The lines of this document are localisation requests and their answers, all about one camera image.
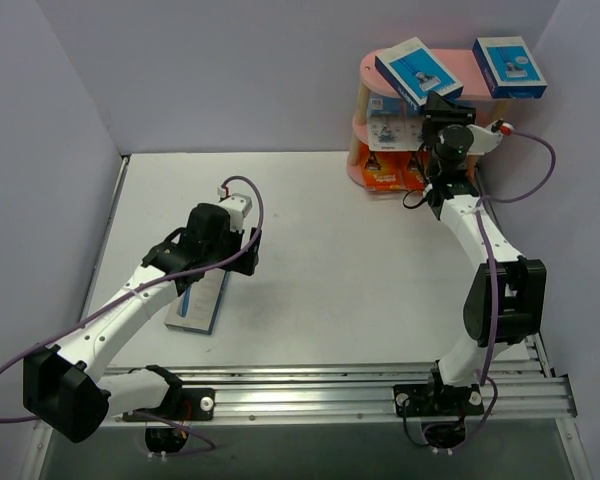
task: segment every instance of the gray floor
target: gray floor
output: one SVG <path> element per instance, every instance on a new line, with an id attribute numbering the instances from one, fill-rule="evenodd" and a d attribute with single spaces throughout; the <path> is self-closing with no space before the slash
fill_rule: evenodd
<path id="1" fill-rule="evenodd" d="M 73 445 L 54 433 L 43 479 L 153 478 L 572 478 L 553 421 L 492 422 L 452 457 L 411 445 L 399 423 L 213 427 L 216 451 L 147 460 L 140 429 L 102 428 Z"/>

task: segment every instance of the wall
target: wall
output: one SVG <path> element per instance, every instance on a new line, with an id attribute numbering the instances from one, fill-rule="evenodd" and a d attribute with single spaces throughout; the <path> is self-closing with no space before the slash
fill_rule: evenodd
<path id="1" fill-rule="evenodd" d="M 0 0 L 0 364 L 75 322 L 120 157 L 33 0 Z M 0 415 L 22 414 L 21 370 Z M 0 426 L 0 478 L 17 476 L 31 425 Z"/>
<path id="2" fill-rule="evenodd" d="M 360 59 L 535 45 L 558 0 L 39 0 L 119 149 L 344 150 Z"/>
<path id="3" fill-rule="evenodd" d="M 555 145 L 558 166 L 544 190 L 497 213 L 520 250 L 547 264 L 543 336 L 558 373 L 569 373 L 600 479 L 600 0 L 562 0 L 535 55 L 549 88 L 513 119 Z M 524 191 L 548 165 L 542 147 L 509 142 L 487 162 L 500 197 Z"/>

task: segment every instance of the white table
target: white table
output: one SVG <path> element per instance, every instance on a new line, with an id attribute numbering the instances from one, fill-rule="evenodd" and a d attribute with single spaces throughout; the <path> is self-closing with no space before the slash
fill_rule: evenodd
<path id="1" fill-rule="evenodd" d="M 283 366 L 431 362 L 462 332 L 474 272 L 427 207 L 370 195 L 346 153 L 142 154 L 131 158 L 91 311 L 149 248 L 242 174 L 265 203 L 260 264 L 232 274 L 212 336 L 168 330 L 166 309 L 111 366 Z M 248 193 L 246 185 L 232 184 Z M 249 217 L 255 224 L 257 209 Z M 524 344 L 500 360 L 526 360 Z"/>

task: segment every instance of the toy shelf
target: toy shelf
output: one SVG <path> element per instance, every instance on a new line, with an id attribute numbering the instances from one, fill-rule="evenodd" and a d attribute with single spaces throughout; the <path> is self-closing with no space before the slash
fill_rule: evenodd
<path id="1" fill-rule="evenodd" d="M 347 173 L 349 177 L 358 185 L 364 186 L 362 171 L 360 167 L 360 155 L 368 151 L 368 148 L 361 148 L 364 144 L 368 145 L 367 137 L 367 106 L 371 92 L 375 92 L 385 97 L 398 98 L 398 93 L 387 83 L 375 67 L 376 55 L 383 50 L 376 50 L 367 54 L 360 62 L 360 86 L 358 89 L 358 99 L 356 112 L 352 120 L 351 143 L 349 146 L 349 155 L 347 157 Z M 464 84 L 462 95 L 459 100 L 470 102 L 489 102 L 493 107 L 489 112 L 478 110 L 478 122 L 488 124 L 491 121 L 501 118 L 511 100 L 496 100 L 491 97 L 487 84 L 480 73 L 478 64 L 471 50 L 451 50 L 451 49 L 433 49 L 436 57 L 460 79 Z"/>

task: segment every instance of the purple cable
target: purple cable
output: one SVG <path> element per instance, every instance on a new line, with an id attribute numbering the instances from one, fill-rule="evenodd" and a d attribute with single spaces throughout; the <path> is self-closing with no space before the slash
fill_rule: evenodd
<path id="1" fill-rule="evenodd" d="M 107 305 L 103 306 L 98 311 L 92 313 L 91 315 L 89 315 L 87 318 L 80 321 L 76 325 L 74 325 L 70 328 L 67 328 L 66 330 L 63 330 L 62 332 L 60 332 L 56 335 L 53 335 L 53 336 L 47 338 L 46 340 L 43 340 L 42 342 L 39 342 L 39 343 L 29 347 L 28 349 L 19 353 L 15 357 L 11 358 L 4 365 L 2 365 L 0 367 L 0 375 L 2 375 L 5 371 L 7 371 L 12 366 L 14 366 L 20 360 L 24 359 L 27 355 L 30 355 L 30 354 L 40 350 L 45 345 L 49 345 L 51 343 L 57 342 L 62 337 L 65 337 L 66 335 L 69 335 L 70 333 L 73 333 L 76 330 L 79 330 L 80 328 L 84 327 L 88 323 L 94 321 L 99 316 L 107 313 L 109 310 L 117 307 L 118 305 L 120 305 L 123 302 L 126 302 L 127 300 L 129 300 L 131 297 L 134 296 L 134 292 L 135 293 L 142 292 L 143 290 L 146 290 L 147 288 L 151 288 L 154 285 L 157 285 L 162 282 L 168 282 L 171 280 L 176 280 L 178 278 L 188 277 L 189 275 L 196 275 L 199 273 L 208 272 L 209 270 L 214 270 L 216 268 L 222 268 L 225 265 L 238 259 L 241 255 L 243 255 L 247 250 L 249 250 L 249 248 L 251 248 L 251 246 L 255 243 L 255 241 L 258 239 L 258 237 L 262 233 L 262 223 L 264 221 L 264 204 L 262 203 L 262 196 L 260 195 L 260 191 L 258 190 L 258 187 L 256 187 L 256 185 L 251 180 L 249 180 L 247 177 L 244 177 L 242 175 L 233 175 L 233 176 L 227 178 L 222 183 L 222 186 L 226 187 L 229 182 L 232 182 L 234 180 L 242 181 L 252 188 L 253 193 L 255 194 L 256 198 L 258 199 L 258 206 L 259 206 L 260 217 L 258 218 L 258 225 L 256 226 L 256 231 L 253 234 L 253 236 L 249 239 L 249 241 L 245 244 L 245 246 L 242 247 L 242 249 L 240 249 L 238 252 L 234 253 L 230 257 L 225 258 L 224 260 L 222 260 L 218 263 L 215 263 L 213 265 L 208 265 L 206 267 L 200 267 L 200 268 L 194 268 L 193 270 L 187 270 L 185 272 L 173 273 L 171 275 L 165 275 L 164 277 L 160 277 L 155 280 L 151 280 L 150 282 L 147 282 L 147 283 L 137 287 L 134 291 L 130 291 L 130 292 L 125 293 L 124 295 L 121 295 L 120 297 L 116 298 L 115 300 L 111 301 Z M 12 417 L 12 418 L 4 417 L 4 418 L 0 418 L 0 424 L 23 423 L 23 422 L 30 422 L 32 420 L 37 420 L 37 419 L 38 419 L 38 417 L 36 417 L 35 415 L 29 415 L 26 417 Z"/>
<path id="2" fill-rule="evenodd" d="M 491 387 L 493 388 L 493 397 L 491 398 L 491 401 L 489 402 L 489 406 L 484 411 L 484 414 L 482 415 L 482 418 L 478 422 L 478 425 L 476 425 L 476 428 L 474 428 L 471 431 L 471 433 L 469 433 L 469 435 L 467 435 L 466 438 L 462 442 L 460 442 L 455 447 L 444 449 L 444 450 L 455 452 L 459 448 L 466 446 L 467 443 L 469 443 L 471 441 L 471 439 L 473 439 L 480 432 L 480 430 L 482 430 L 484 428 L 485 424 L 487 423 L 487 419 L 489 418 L 489 415 L 491 415 L 491 412 L 493 411 L 493 407 L 496 405 L 496 401 L 498 400 L 498 387 L 496 386 L 496 382 L 494 382 L 490 376 L 487 375 L 486 377 L 487 377 L 487 381 L 491 384 Z M 427 432 L 430 429 L 435 428 L 438 425 L 440 425 L 440 424 L 432 423 L 431 425 L 427 425 L 426 427 L 424 427 L 424 429 L 422 430 L 422 435 L 424 436 L 424 438 L 425 439 L 427 438 Z"/>
<path id="3" fill-rule="evenodd" d="M 551 164 L 549 166 L 549 171 L 544 176 L 544 178 L 540 180 L 540 182 L 527 193 L 507 199 L 493 198 L 489 195 L 483 195 L 476 203 L 476 207 L 480 207 L 487 200 L 495 203 L 514 203 L 519 202 L 520 200 L 524 200 L 525 198 L 529 198 L 531 195 L 540 190 L 545 185 L 545 183 L 549 181 L 549 178 L 553 174 L 553 171 L 556 168 L 557 159 L 556 151 L 551 146 L 551 144 L 543 138 L 540 138 L 531 133 L 516 132 L 514 130 L 513 134 L 529 138 L 531 140 L 535 140 L 536 142 L 544 145 L 549 150 L 549 153 L 551 154 Z M 491 242 L 489 242 L 489 237 L 487 236 L 484 224 L 482 223 L 482 215 L 480 213 L 480 210 L 476 212 L 476 221 L 478 223 L 478 230 L 480 231 L 480 236 L 482 237 L 482 241 L 484 242 L 484 248 L 487 251 L 487 263 L 489 264 L 489 276 L 491 277 L 491 323 L 489 327 L 489 341 L 487 344 L 487 353 L 484 358 L 484 365 L 482 367 L 482 372 L 480 375 L 480 386 L 483 386 L 485 384 L 485 381 L 487 380 L 487 374 L 489 373 L 489 368 L 491 367 L 491 362 L 493 360 L 493 351 L 495 350 L 496 346 L 496 334 L 498 330 L 498 311 L 500 306 L 498 304 L 498 272 L 496 270 L 496 259 L 493 253 L 493 247 L 491 246 Z"/>
<path id="4" fill-rule="evenodd" d="M 212 452 L 213 450 L 215 450 L 216 448 L 218 448 L 218 446 L 214 443 L 213 440 L 211 440 L 210 438 L 208 438 L 208 437 L 206 437 L 206 436 L 204 436 L 204 435 L 202 435 L 200 433 L 194 432 L 189 427 L 186 427 L 184 425 L 181 425 L 179 423 L 173 422 L 171 420 L 167 420 L 166 418 L 161 418 L 161 417 L 158 417 L 158 416 L 153 415 L 151 413 L 143 412 L 143 411 L 140 411 L 140 410 L 134 411 L 133 414 L 137 415 L 139 417 L 146 418 L 147 420 L 152 420 L 154 422 L 161 422 L 161 423 L 164 423 L 166 425 L 169 425 L 170 427 L 173 427 L 176 430 L 181 430 L 181 431 L 189 434 L 192 437 L 195 437 L 195 438 L 197 438 L 199 440 L 202 440 L 204 443 L 206 443 L 208 445 L 207 447 L 188 448 L 187 450 L 182 450 L 180 452 L 167 453 L 165 455 L 166 457 L 184 457 L 186 455 L 193 455 L 193 454 L 196 454 L 196 453 Z"/>

